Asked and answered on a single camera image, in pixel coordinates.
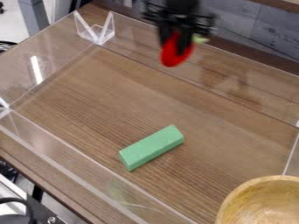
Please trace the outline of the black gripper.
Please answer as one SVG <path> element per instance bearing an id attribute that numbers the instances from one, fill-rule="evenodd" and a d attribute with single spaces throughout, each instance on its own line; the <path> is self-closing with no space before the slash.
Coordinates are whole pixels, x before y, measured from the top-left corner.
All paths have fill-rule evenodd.
<path id="1" fill-rule="evenodd" d="M 160 46 L 164 46 L 166 39 L 172 36 L 173 29 L 161 23 L 170 25 L 185 25 L 178 29 L 177 54 L 182 55 L 192 44 L 192 29 L 210 30 L 214 26 L 216 16 L 201 15 L 196 12 L 201 0 L 141 0 L 144 3 L 142 18 L 156 24 Z"/>

